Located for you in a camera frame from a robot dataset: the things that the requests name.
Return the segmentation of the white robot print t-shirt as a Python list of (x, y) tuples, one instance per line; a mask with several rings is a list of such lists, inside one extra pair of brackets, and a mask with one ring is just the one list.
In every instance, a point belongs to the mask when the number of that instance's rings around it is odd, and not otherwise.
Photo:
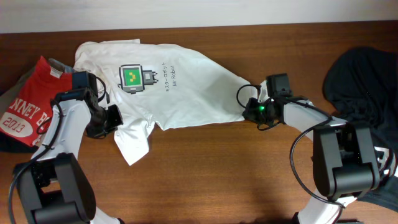
[(85, 42), (74, 68), (105, 83), (123, 119), (114, 141), (128, 164), (149, 152), (148, 138), (162, 130), (243, 120), (244, 104), (257, 96), (249, 82), (205, 55), (174, 44), (139, 40)]

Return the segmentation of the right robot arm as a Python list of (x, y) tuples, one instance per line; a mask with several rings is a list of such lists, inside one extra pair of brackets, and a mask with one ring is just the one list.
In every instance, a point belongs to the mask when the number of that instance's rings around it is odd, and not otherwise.
[[(290, 147), (289, 161), (297, 182), (311, 198), (294, 215), (293, 223), (337, 223), (350, 203), (379, 187), (376, 152), (365, 124), (336, 118), (303, 97), (274, 96), (263, 102), (250, 98), (243, 116), (265, 129), (286, 124), (300, 131)], [(302, 182), (294, 164), (295, 148), (305, 136), (313, 143), (315, 191)]]

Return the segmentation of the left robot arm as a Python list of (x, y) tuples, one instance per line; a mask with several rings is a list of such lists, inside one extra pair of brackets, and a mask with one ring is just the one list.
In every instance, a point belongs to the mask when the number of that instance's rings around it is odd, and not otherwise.
[(100, 107), (89, 88), (59, 93), (51, 105), (45, 139), (31, 160), (15, 166), (9, 193), (17, 190), (28, 223), (122, 223), (97, 207), (77, 161), (84, 134), (102, 138), (123, 123), (119, 108)]

